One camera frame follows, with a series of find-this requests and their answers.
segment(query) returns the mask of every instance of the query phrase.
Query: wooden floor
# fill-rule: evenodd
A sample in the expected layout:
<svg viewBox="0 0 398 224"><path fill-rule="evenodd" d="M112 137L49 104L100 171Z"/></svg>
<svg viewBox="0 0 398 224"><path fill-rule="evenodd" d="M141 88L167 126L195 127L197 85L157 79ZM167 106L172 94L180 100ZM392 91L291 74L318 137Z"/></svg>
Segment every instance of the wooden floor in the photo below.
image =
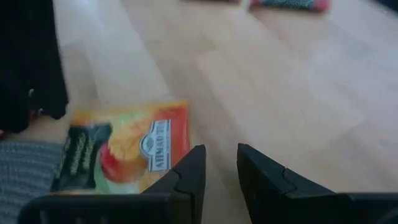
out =
<svg viewBox="0 0 398 224"><path fill-rule="evenodd" d="M238 142L338 192L398 192L398 17L386 8L54 1L71 113L192 102L192 141L208 150L203 223L249 223ZM41 119L15 138L62 142L67 127Z"/></svg>

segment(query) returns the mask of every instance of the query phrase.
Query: black fabric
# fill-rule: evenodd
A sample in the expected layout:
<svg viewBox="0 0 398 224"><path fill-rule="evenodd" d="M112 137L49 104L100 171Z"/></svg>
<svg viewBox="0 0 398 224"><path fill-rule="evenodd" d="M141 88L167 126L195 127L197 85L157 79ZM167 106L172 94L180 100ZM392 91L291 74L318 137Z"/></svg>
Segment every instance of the black fabric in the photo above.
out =
<svg viewBox="0 0 398 224"><path fill-rule="evenodd" d="M1 1L0 26L0 129L25 129L29 109L63 116L68 97L52 0Z"/></svg>
<svg viewBox="0 0 398 224"><path fill-rule="evenodd" d="M397 0L376 0L380 2L381 4L398 11L398 1Z"/></svg>

